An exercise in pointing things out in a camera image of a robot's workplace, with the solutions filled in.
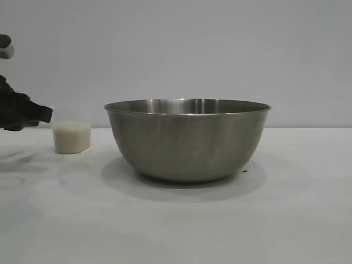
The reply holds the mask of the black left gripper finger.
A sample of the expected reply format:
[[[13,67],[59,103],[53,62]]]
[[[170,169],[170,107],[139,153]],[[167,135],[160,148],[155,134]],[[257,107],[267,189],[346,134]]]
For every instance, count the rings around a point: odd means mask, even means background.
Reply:
[[[36,123],[19,123],[5,126],[3,129],[6,131],[21,131],[24,128],[36,127]]]
[[[33,102],[25,93],[15,92],[1,75],[1,129],[19,123],[50,123],[53,109]]]

